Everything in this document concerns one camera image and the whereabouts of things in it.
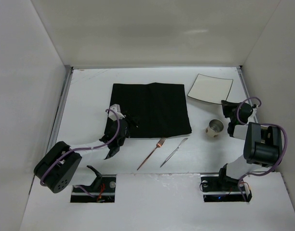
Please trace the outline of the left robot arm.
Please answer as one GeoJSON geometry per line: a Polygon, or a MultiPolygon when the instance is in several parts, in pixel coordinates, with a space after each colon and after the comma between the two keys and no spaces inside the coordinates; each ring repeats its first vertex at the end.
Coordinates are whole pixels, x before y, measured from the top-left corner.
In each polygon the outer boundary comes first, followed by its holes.
{"type": "Polygon", "coordinates": [[[69,145],[57,142],[34,168],[40,184],[53,193],[59,193],[68,185],[81,189],[95,197],[101,187],[102,174],[93,167],[99,160],[113,158],[130,138],[131,130],[140,125],[140,118],[128,112],[109,109],[104,135],[95,142],[69,145]]]}

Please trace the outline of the black cloth placemat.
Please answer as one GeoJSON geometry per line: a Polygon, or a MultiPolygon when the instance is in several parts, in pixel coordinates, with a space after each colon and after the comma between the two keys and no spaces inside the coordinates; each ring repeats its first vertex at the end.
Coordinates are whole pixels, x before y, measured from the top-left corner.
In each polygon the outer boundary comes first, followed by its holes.
{"type": "Polygon", "coordinates": [[[129,126],[131,138],[169,138],[192,132],[183,84],[114,83],[110,105],[114,104],[137,123],[129,126]]]}

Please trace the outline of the copper fork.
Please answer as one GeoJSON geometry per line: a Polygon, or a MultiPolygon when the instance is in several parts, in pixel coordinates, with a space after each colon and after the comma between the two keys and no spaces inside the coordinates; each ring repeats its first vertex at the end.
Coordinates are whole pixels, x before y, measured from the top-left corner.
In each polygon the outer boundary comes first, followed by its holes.
{"type": "Polygon", "coordinates": [[[152,154],[159,148],[161,148],[165,142],[166,138],[161,138],[157,144],[156,144],[156,147],[150,152],[150,154],[144,159],[144,161],[140,164],[140,166],[137,168],[137,170],[139,170],[143,165],[144,163],[152,156],[152,154]]]}

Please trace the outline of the square white plate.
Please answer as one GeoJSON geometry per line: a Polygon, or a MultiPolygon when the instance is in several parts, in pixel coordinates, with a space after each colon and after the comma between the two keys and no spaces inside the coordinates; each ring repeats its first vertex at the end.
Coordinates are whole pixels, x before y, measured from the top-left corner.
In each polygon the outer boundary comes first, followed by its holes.
{"type": "Polygon", "coordinates": [[[222,100],[227,100],[233,79],[217,78],[198,74],[187,96],[189,98],[221,104],[222,100]]]}

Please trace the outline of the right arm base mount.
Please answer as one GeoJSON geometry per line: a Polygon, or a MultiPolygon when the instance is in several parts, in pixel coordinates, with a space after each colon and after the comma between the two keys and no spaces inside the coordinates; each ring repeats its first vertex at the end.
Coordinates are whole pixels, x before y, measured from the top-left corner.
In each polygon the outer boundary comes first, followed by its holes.
{"type": "Polygon", "coordinates": [[[247,182],[230,178],[225,167],[217,174],[202,174],[199,188],[206,203],[243,202],[249,203],[253,197],[247,182]]]}

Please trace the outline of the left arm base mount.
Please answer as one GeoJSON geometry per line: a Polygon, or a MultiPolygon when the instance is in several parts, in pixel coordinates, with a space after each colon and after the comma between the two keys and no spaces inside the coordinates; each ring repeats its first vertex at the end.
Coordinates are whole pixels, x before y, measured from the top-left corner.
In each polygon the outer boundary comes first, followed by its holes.
{"type": "Polygon", "coordinates": [[[114,203],[117,175],[103,175],[93,166],[86,168],[92,173],[92,182],[88,185],[74,185],[71,203],[114,203]]]}

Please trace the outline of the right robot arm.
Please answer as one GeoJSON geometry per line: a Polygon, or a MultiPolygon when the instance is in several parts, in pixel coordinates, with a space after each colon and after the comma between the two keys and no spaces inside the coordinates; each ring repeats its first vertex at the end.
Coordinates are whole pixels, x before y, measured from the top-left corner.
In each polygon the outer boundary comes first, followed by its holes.
{"type": "Polygon", "coordinates": [[[243,154],[219,170],[217,183],[222,187],[240,186],[248,175],[264,176],[282,161],[288,145],[287,133],[276,124],[250,122],[262,105],[257,97],[240,103],[221,101],[225,118],[229,118],[227,132],[230,137],[244,140],[243,154]]]}

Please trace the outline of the white paper cup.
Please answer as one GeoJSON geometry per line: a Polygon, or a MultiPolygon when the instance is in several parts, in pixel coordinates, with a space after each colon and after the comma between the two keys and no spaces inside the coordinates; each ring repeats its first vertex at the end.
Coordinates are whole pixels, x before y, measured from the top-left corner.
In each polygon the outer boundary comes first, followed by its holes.
{"type": "Polygon", "coordinates": [[[213,119],[209,122],[205,133],[207,136],[215,138],[217,137],[224,129],[224,124],[221,120],[213,119]]]}

